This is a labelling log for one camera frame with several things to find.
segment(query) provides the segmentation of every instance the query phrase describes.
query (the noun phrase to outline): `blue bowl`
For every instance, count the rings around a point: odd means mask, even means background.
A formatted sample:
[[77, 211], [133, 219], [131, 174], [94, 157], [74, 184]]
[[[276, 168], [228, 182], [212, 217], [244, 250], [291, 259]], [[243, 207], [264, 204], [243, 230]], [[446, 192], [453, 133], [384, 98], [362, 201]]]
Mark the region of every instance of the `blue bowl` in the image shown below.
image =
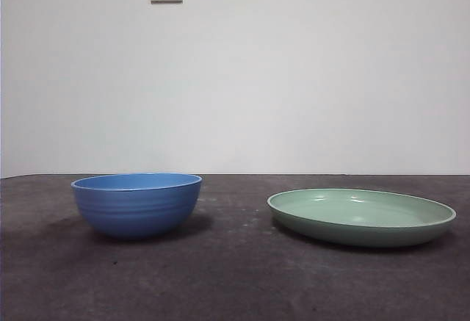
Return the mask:
[[71, 185], [82, 217], [97, 231], [141, 239], [169, 231], [186, 220], [202, 178], [178, 173], [93, 176]]

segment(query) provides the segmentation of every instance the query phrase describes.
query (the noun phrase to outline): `plate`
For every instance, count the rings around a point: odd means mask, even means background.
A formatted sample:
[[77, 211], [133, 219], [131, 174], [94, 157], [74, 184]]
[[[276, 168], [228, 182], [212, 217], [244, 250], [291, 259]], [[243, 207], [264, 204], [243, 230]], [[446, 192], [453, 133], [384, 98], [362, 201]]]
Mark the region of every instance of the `plate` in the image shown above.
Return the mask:
[[441, 236], [456, 213], [442, 203], [371, 190], [306, 189], [267, 200], [274, 218], [298, 233], [346, 245], [399, 247]]

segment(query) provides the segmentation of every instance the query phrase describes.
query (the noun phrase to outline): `tabletop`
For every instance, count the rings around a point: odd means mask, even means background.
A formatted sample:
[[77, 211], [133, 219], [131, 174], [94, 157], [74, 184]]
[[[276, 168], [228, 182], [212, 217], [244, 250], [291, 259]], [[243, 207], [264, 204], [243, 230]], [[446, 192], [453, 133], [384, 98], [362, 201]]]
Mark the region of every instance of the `tabletop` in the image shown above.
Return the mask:
[[[470, 176], [203, 175], [190, 218], [137, 242], [94, 232], [70, 183], [1, 180], [1, 311], [10, 320], [470, 320]], [[277, 192], [343, 187], [451, 206], [441, 238], [354, 248], [277, 224]]]

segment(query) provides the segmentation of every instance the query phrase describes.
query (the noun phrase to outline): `bowl rim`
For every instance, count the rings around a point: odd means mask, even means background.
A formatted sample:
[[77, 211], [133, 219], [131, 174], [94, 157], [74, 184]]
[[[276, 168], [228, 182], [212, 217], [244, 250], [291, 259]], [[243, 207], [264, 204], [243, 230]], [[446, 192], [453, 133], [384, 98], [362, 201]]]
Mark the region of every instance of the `bowl rim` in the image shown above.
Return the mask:
[[[186, 183], [186, 184], [177, 184], [177, 185], [168, 185], [166, 187], [143, 187], [143, 188], [99, 188], [99, 187], [81, 187], [79, 186], [79, 182], [80, 181], [84, 181], [84, 180], [87, 180], [87, 179], [92, 179], [92, 178], [105, 178], [105, 177], [110, 177], [110, 176], [138, 176], [138, 175], [152, 175], [152, 176], [156, 176], [156, 175], [162, 175], [162, 174], [177, 174], [179, 176], [189, 176], [189, 177], [193, 177], [195, 180], [190, 182], [190, 183]], [[120, 174], [106, 174], [106, 175], [98, 175], [98, 176], [88, 176], [86, 178], [81, 178], [81, 179], [77, 179], [75, 181], [72, 181], [70, 183], [70, 185], [72, 186], [72, 188], [74, 189], [78, 189], [78, 190], [89, 190], [89, 191], [107, 191], [107, 192], [122, 192], [122, 191], [146, 191], [146, 190], [164, 190], [164, 189], [170, 189], [170, 188], [174, 188], [174, 187], [187, 187], [189, 185], [194, 185], [194, 184], [197, 184], [197, 183], [201, 183], [202, 182], [202, 178], [200, 176], [196, 176], [195, 174], [186, 174], [186, 173], [174, 173], [174, 172], [156, 172], [156, 173], [120, 173]]]
[[[330, 190], [330, 191], [333, 191], [333, 190], [344, 190], [344, 191], [362, 191], [362, 192], [375, 192], [375, 193], [380, 193], [380, 194], [388, 194], [388, 195], [397, 195], [397, 196], [405, 196], [407, 198], [412, 198], [412, 199], [419, 199], [419, 200], [425, 200], [429, 203], [433, 203], [435, 205], [438, 205], [438, 206], [442, 206], [444, 207], [445, 209], [449, 210], [450, 211], [450, 216], [448, 218], [446, 218], [445, 220], [439, 220], [437, 222], [433, 222], [433, 223], [422, 223], [422, 224], [413, 224], [413, 225], [403, 225], [403, 226], [399, 226], [399, 225], [394, 225], [394, 226], [385, 226], [385, 225], [379, 225], [379, 224], [376, 224], [376, 225], [371, 225], [371, 224], [364, 224], [364, 225], [360, 225], [360, 224], [352, 224], [352, 223], [344, 223], [344, 222], [340, 222], [340, 221], [332, 221], [332, 220], [315, 220], [313, 218], [307, 218], [307, 217], [303, 217], [303, 216], [299, 216], [297, 214], [292, 214], [290, 212], [287, 212], [285, 210], [282, 210], [282, 209], [279, 209], [278, 207], [275, 207], [271, 200], [277, 196], [280, 196], [280, 195], [283, 195], [283, 194], [287, 194], [287, 193], [290, 193], [290, 192], [298, 192], [298, 191], [316, 191], [316, 190]], [[332, 187], [318, 187], [318, 188], [314, 188], [314, 189], [299, 189], [299, 190], [289, 190], [289, 191], [283, 191], [283, 192], [278, 192], [277, 194], [274, 194], [274, 195], [271, 195], [270, 197], [268, 197], [267, 199], [267, 205], [277, 211], [277, 212], [280, 212], [280, 213], [283, 213], [283, 214], [287, 214], [289, 216], [292, 216], [292, 217], [296, 217], [296, 218], [301, 218], [303, 220], [308, 220], [308, 221], [311, 221], [311, 222], [315, 222], [315, 223], [327, 223], [327, 224], [334, 224], [334, 225], [339, 225], [339, 226], [351, 226], [351, 227], [361, 227], [361, 228], [422, 228], [422, 227], [428, 227], [428, 226], [439, 226], [439, 225], [442, 225], [444, 223], [448, 223], [448, 222], [451, 222], [452, 220], [454, 220], [456, 217], [457, 217], [457, 212], [452, 208], [452, 207], [449, 207], [447, 205], [444, 205], [443, 203], [440, 203], [438, 201], [434, 201], [434, 200], [430, 200], [428, 198], [420, 198], [419, 196], [412, 196], [412, 195], [406, 195], [406, 194], [400, 194], [398, 192], [388, 192], [388, 191], [379, 191], [379, 190], [364, 190], [364, 189], [348, 189], [348, 188], [332, 188]]]

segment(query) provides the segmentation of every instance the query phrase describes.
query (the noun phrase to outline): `bowl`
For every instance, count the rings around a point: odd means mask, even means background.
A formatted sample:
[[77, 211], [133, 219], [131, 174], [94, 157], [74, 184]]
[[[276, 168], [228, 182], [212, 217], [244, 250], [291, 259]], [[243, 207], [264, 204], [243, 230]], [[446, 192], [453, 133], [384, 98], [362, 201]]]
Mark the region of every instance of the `bowl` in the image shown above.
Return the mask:
[[273, 195], [267, 203], [277, 221], [298, 233], [376, 248], [428, 242], [456, 217], [439, 202], [371, 190], [294, 190]]
[[93, 176], [71, 186], [82, 217], [111, 237], [141, 239], [185, 221], [198, 199], [199, 176], [135, 173]]

